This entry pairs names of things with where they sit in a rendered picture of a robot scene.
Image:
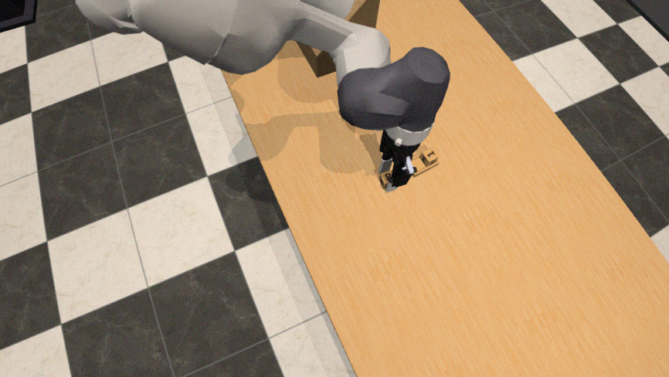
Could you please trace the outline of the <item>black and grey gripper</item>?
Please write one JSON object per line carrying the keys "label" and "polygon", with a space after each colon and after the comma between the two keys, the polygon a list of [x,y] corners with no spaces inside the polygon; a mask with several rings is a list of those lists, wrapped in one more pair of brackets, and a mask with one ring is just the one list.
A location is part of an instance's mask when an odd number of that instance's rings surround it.
{"label": "black and grey gripper", "polygon": [[379,166],[379,174],[389,171],[393,162],[392,176],[388,178],[389,182],[385,189],[386,192],[406,185],[413,173],[417,172],[417,168],[413,167],[411,161],[413,153],[419,146],[420,144],[409,146],[401,144],[397,146],[395,145],[395,141],[388,136],[386,130],[383,130],[379,147],[380,152],[383,153]]}

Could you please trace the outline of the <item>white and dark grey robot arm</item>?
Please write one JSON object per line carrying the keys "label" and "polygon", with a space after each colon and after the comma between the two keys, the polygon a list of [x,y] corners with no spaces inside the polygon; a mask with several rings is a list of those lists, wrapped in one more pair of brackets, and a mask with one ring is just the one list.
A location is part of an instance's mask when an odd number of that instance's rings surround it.
{"label": "white and dark grey robot arm", "polygon": [[335,64],[344,120],[364,130],[386,130],[397,146],[422,143],[447,92],[447,62],[433,49],[413,47],[391,63],[389,39],[381,31],[344,20],[353,3],[76,0],[100,29],[121,35],[144,30],[174,51],[227,73],[256,72],[289,40],[325,51]]}

